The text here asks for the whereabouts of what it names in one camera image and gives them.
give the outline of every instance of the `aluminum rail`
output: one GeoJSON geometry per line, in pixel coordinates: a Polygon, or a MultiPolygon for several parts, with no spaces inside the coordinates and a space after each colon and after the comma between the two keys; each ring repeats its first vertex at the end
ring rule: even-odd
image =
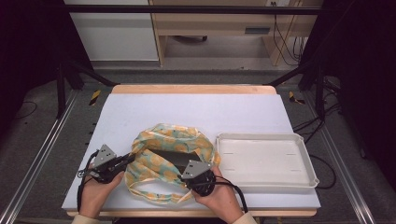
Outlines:
{"type": "MultiPolygon", "coordinates": [[[[317,113],[314,107],[314,99],[312,94],[303,91],[303,96],[307,101],[307,104],[312,114],[316,116],[317,113]]],[[[345,164],[339,150],[337,149],[337,146],[332,140],[332,136],[330,135],[326,124],[323,125],[323,127],[320,129],[320,133],[329,153],[329,156],[332,159],[334,170],[336,171],[341,183],[343,184],[346,195],[349,198],[350,203],[352,204],[352,207],[356,213],[356,216],[359,219],[359,222],[361,224],[375,224],[375,220],[370,211],[370,208],[368,207],[366,201],[364,201],[358,185],[353,179],[352,174],[349,172],[347,165],[345,164]]]]}
{"type": "Polygon", "coordinates": [[[6,210],[0,216],[0,224],[11,224],[14,223],[17,218],[18,213],[21,211],[21,208],[29,195],[30,190],[32,189],[35,181],[38,178],[38,175],[44,166],[45,161],[47,160],[48,155],[50,154],[53,145],[55,144],[56,139],[59,136],[64,124],[75,104],[75,101],[78,96],[78,91],[72,91],[70,93],[68,99],[68,107],[64,111],[63,115],[55,120],[46,140],[35,156],[35,160],[31,164],[29,171],[26,173],[24,179],[22,180],[20,186],[15,192],[11,202],[8,204],[6,210]]]}

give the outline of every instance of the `white cabinet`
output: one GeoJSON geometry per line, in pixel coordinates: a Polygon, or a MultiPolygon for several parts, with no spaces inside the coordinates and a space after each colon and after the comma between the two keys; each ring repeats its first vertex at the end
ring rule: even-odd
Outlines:
{"type": "MultiPolygon", "coordinates": [[[[67,5],[148,5],[147,0],[64,0],[67,5]]],[[[150,14],[70,13],[91,61],[158,61],[150,14]]]]}

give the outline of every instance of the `table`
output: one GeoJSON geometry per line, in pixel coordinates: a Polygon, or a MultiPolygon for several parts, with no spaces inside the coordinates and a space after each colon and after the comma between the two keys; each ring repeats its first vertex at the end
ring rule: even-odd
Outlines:
{"type": "MultiPolygon", "coordinates": [[[[158,122],[196,127],[212,143],[221,132],[292,133],[286,110],[273,87],[119,85],[106,100],[79,169],[102,144],[119,155],[130,152],[134,138],[158,122]]],[[[77,213],[79,182],[76,177],[64,200],[63,209],[70,216],[77,213]]],[[[314,189],[298,194],[245,194],[245,198],[254,217],[311,217],[320,207],[314,189]]],[[[214,214],[194,200],[169,205],[149,203],[130,195],[120,184],[110,194],[100,216],[213,217],[214,214]]]]}
{"type": "MultiPolygon", "coordinates": [[[[239,6],[321,7],[323,0],[149,0],[153,6],[239,6]]],[[[262,37],[272,65],[277,66],[287,53],[289,38],[309,37],[317,16],[314,15],[235,15],[235,14],[166,14],[152,13],[154,34],[160,64],[164,64],[167,37],[172,35],[259,35],[262,37]]]]}

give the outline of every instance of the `human hand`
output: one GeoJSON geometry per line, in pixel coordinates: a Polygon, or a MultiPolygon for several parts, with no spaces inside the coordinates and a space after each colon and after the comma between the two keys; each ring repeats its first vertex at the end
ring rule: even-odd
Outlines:
{"type": "Polygon", "coordinates": [[[98,183],[90,175],[87,175],[85,177],[84,190],[82,191],[79,214],[84,217],[97,219],[108,195],[121,182],[123,175],[124,172],[120,172],[108,184],[98,183]]]}
{"type": "MultiPolygon", "coordinates": [[[[216,176],[222,176],[219,167],[214,166],[212,171],[216,176]]],[[[226,182],[224,179],[218,177],[216,181],[226,182]]],[[[244,215],[238,201],[236,200],[235,192],[230,186],[216,185],[212,193],[205,197],[201,197],[194,190],[191,192],[195,197],[196,202],[208,207],[217,217],[227,223],[234,223],[238,218],[244,215]]]]}

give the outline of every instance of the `sleeve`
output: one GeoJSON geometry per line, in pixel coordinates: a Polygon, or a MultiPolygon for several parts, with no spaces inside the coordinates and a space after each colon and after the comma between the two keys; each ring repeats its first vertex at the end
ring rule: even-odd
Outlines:
{"type": "Polygon", "coordinates": [[[238,218],[233,224],[257,224],[257,222],[254,220],[253,216],[247,212],[238,218]]]}
{"type": "Polygon", "coordinates": [[[99,224],[99,220],[90,217],[84,217],[82,215],[76,215],[72,224],[99,224]]]}

